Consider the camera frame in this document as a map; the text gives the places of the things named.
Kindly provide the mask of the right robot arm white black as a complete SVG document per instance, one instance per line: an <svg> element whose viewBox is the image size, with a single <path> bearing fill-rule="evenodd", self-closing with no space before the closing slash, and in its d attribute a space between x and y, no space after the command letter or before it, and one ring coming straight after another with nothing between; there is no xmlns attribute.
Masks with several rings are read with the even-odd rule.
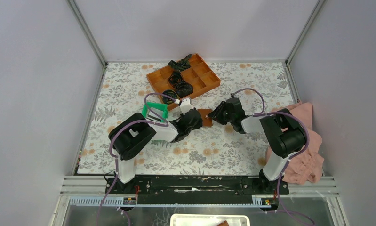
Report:
<svg viewBox="0 0 376 226"><path fill-rule="evenodd" d="M276 112L247 115L240 100L232 97L208 114L212 120L231 124L241 134L263 131L272 150L268 162L260 171L258 188L270 194L277 187L277 179L284 175L288 163L309 146L309 131L302 121L283 108Z"/></svg>

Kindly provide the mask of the brown leather card holder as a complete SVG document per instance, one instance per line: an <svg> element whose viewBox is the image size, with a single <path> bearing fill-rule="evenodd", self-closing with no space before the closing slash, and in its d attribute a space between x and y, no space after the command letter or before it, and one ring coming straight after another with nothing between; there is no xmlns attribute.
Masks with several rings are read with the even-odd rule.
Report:
<svg viewBox="0 0 376 226"><path fill-rule="evenodd" d="M211 118L208 117L208 115L212 112L211 109L198 109L198 112L201 115L202 118L202 126L204 128L210 128L213 126L213 121Z"/></svg>

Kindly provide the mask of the green plastic card box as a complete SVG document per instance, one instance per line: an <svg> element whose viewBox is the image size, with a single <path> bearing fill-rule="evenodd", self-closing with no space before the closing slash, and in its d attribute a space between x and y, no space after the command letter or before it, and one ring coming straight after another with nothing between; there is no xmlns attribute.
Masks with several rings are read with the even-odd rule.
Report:
<svg viewBox="0 0 376 226"><path fill-rule="evenodd" d="M162 103L148 102L141 111L143 117L148 120L165 122L168 118L168 106Z"/></svg>

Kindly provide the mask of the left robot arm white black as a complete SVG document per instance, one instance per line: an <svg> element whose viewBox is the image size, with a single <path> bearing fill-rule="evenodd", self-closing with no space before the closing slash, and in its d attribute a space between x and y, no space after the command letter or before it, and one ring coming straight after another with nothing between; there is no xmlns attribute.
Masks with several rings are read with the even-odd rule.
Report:
<svg viewBox="0 0 376 226"><path fill-rule="evenodd" d="M148 143L152 140L179 142L203 126L201 114L191 105L190 98L182 99L179 106L182 114L176 120L153 121L135 113L109 133L109 154L116 159L116 187L122 193L134 189L134 158Z"/></svg>

